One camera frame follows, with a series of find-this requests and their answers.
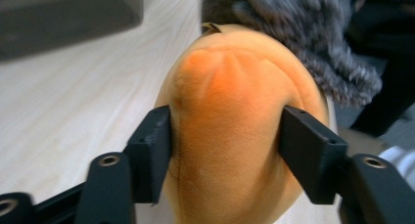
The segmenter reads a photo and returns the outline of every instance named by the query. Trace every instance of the gray fur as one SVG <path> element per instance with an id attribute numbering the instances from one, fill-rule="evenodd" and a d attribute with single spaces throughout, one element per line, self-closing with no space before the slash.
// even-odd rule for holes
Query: gray fur
<path id="1" fill-rule="evenodd" d="M 373 67 L 344 39 L 351 0 L 204 0 L 203 22 L 238 23 L 288 47 L 325 94 L 345 106 L 371 102 L 381 87 Z"/>

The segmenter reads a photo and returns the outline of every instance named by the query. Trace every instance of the stuffed toy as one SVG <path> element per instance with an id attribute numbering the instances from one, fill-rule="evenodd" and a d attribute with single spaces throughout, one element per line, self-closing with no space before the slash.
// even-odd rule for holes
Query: stuffed toy
<path id="1" fill-rule="evenodd" d="M 274 0 L 204 1 L 204 19 L 223 25 L 207 24 L 156 101 L 171 110 L 163 190 L 176 224 L 273 223 L 302 192 L 278 153 L 283 108 L 329 125 L 326 95 L 364 104 L 379 79 L 341 39 L 334 23 L 345 24 L 347 15 L 322 12 L 342 0 L 279 0 L 275 8 Z M 316 18 L 307 17 L 312 10 Z"/>

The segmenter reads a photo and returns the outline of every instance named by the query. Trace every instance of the gray fluffy fabric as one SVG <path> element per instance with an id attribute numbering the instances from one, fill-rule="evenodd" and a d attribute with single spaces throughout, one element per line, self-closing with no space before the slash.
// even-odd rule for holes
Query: gray fluffy fabric
<path id="1" fill-rule="evenodd" d="M 382 87 L 373 67 L 345 42 L 351 0 L 203 0 L 203 22 L 237 23 L 283 43 L 323 92 L 343 106 L 364 106 Z"/>

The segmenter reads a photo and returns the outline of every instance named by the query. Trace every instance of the light wood surface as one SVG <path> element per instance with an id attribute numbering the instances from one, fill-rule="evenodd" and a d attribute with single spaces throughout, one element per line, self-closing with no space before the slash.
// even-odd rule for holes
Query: light wood surface
<path id="1" fill-rule="evenodd" d="M 200 35 L 199 6 L 144 0 L 136 28 L 0 63 L 0 194 L 27 192 L 42 202 L 84 181 L 94 157 L 122 151 L 170 67 Z M 278 223 L 337 222 L 332 207 L 306 198 L 296 205 Z M 138 223 L 172 223 L 164 199 L 140 204 L 137 214 Z"/>

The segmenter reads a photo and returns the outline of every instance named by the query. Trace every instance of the orange plush toy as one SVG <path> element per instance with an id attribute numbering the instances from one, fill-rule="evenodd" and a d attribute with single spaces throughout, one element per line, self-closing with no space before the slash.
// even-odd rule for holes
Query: orange plush toy
<path id="1" fill-rule="evenodd" d="M 273 223 L 301 193 L 278 154 L 282 110 L 303 109 L 328 125 L 326 98 L 275 39 L 240 25 L 209 27 L 156 102 L 171 110 L 164 191 L 177 224 Z"/>

